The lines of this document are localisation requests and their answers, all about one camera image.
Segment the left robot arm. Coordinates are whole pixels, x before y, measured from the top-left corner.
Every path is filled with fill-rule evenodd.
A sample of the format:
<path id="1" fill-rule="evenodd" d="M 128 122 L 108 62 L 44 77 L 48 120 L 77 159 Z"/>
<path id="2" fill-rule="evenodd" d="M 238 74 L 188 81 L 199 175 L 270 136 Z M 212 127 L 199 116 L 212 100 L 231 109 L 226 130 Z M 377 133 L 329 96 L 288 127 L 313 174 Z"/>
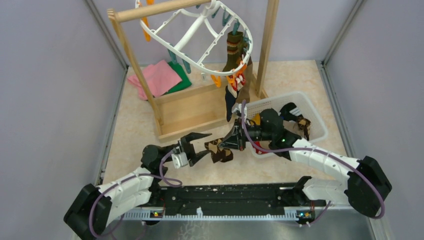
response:
<path id="1" fill-rule="evenodd" d="M 175 144 L 159 146 L 149 144 L 142 150 L 141 166 L 131 173 L 107 184 L 85 185 L 63 217 L 64 223 L 82 240 L 105 237 L 104 230 L 117 217 L 146 204 L 154 207 L 160 202 L 156 189 L 163 181 L 172 188 L 182 187 L 179 179 L 166 177 L 166 162 L 176 169 L 193 166 L 208 150 L 196 152 L 194 140 L 208 137 L 207 133 L 191 132 Z"/>

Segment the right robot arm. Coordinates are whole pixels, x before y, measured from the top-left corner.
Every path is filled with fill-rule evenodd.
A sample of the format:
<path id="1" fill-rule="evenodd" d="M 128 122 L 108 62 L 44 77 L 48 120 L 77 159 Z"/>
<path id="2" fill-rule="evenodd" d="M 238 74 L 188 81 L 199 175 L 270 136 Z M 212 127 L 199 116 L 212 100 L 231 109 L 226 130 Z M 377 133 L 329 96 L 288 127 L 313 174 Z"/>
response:
<path id="1" fill-rule="evenodd" d="M 272 153 L 292 162 L 308 165 L 332 180 L 303 177 L 293 200 L 307 206 L 312 200 L 326 200 L 337 205 L 350 205 L 360 214 L 380 219 L 385 214 L 384 201 L 393 187 L 376 159 L 336 155 L 318 147 L 306 138 L 287 130 L 283 117 L 268 108 L 255 118 L 238 115 L 231 131 L 219 147 L 242 151 L 246 143 L 264 153 Z"/>

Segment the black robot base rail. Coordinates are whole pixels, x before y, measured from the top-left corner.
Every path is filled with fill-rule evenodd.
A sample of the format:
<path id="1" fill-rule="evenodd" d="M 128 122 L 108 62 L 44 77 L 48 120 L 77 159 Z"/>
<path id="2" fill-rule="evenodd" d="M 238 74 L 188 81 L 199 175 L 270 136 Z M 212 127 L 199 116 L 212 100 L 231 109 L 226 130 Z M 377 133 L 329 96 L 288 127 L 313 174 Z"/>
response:
<path id="1" fill-rule="evenodd" d="M 310 200 L 299 183 L 157 187 L 148 203 L 126 214 L 154 225 L 159 221 L 290 221 L 311 223 L 325 200 Z"/>

